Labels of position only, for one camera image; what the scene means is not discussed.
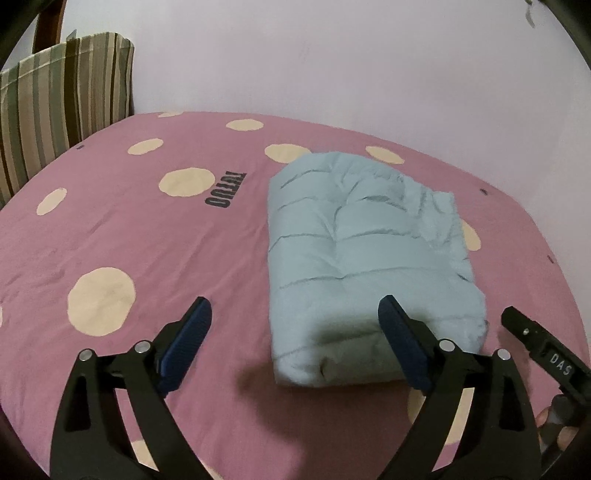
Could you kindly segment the person's hand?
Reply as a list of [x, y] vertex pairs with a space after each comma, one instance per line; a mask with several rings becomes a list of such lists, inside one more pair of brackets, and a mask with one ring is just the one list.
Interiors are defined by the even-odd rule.
[[578, 427], [568, 425], [574, 411], [572, 402], [565, 395], [557, 395], [551, 405], [536, 417], [538, 440], [543, 454], [567, 450], [579, 432]]

